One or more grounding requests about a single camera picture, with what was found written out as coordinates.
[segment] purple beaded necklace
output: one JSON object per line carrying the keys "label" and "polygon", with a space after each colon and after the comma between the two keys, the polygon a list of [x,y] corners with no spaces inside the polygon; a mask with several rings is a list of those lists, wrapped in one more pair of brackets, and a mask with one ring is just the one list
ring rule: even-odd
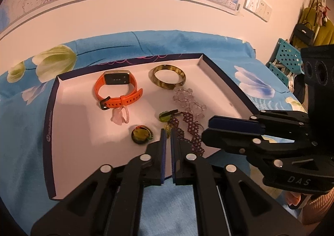
{"label": "purple beaded necklace", "polygon": [[200,124],[198,121],[194,121],[194,116],[188,112],[180,112],[179,114],[183,115],[183,121],[188,124],[187,131],[192,135],[192,139],[189,140],[184,137],[184,131],[179,128],[180,121],[176,118],[175,114],[171,116],[171,119],[168,121],[168,124],[176,128],[176,136],[179,140],[189,142],[191,144],[191,151],[196,155],[202,156],[204,149],[202,148],[202,139],[198,134],[198,129]]}

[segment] white tray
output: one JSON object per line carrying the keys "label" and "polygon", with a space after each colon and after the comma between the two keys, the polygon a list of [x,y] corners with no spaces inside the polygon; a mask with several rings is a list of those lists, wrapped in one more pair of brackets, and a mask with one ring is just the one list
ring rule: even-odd
{"label": "white tray", "polygon": [[[175,65],[186,74],[184,88],[191,88],[196,101],[207,106],[200,121],[207,128],[214,115],[248,119],[252,115],[241,90],[208,57],[202,54],[164,55],[136,58],[94,65],[58,76],[55,80],[46,112],[43,158],[46,185],[51,199],[62,199],[103,164],[125,165],[140,154],[146,145],[135,144],[132,130],[148,126],[154,133],[152,142],[159,140],[165,126],[158,120],[161,112],[182,110],[172,99],[173,90],[153,84],[149,71],[161,64]],[[121,126],[111,121],[112,109],[103,111],[94,96],[96,80],[108,69],[129,70],[136,78],[143,96],[128,106],[130,122]],[[178,82],[175,72],[163,70],[156,76],[169,83]],[[101,96],[125,95],[129,85],[104,85]],[[186,130],[182,122],[180,127]],[[204,157],[218,149],[206,147]],[[165,176],[171,175],[170,142],[166,146]]]}

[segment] orange watch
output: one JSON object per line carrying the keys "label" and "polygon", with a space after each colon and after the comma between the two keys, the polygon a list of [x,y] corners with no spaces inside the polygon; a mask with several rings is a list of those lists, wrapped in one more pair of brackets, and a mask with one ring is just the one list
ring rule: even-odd
{"label": "orange watch", "polygon": [[[120,96],[119,98],[106,97],[103,98],[99,95],[99,90],[103,85],[120,85],[120,84],[132,84],[134,89],[126,96]],[[143,89],[137,91],[137,82],[135,77],[127,70],[114,70],[106,71],[96,81],[94,85],[94,92],[96,98],[100,102],[102,110],[108,110],[112,108],[120,108],[122,106],[128,106],[131,103],[136,102],[143,95]]]}

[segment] teal basket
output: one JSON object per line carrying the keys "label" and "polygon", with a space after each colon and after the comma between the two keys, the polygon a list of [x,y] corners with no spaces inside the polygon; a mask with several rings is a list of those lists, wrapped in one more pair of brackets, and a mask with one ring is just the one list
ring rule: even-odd
{"label": "teal basket", "polygon": [[269,70],[273,72],[275,76],[277,76],[281,82],[284,83],[286,87],[289,85],[289,79],[287,76],[283,74],[281,70],[279,70],[276,66],[274,66],[271,62],[269,63]]}
{"label": "teal basket", "polygon": [[278,40],[276,60],[288,68],[293,74],[304,74],[300,52],[281,38]]}

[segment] watch screen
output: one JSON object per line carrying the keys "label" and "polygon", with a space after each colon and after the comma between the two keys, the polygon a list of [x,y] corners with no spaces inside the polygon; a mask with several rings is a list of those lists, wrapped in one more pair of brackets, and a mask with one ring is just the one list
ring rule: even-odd
{"label": "watch screen", "polygon": [[120,85],[129,84],[129,74],[128,73],[111,73],[105,74],[106,85]]}

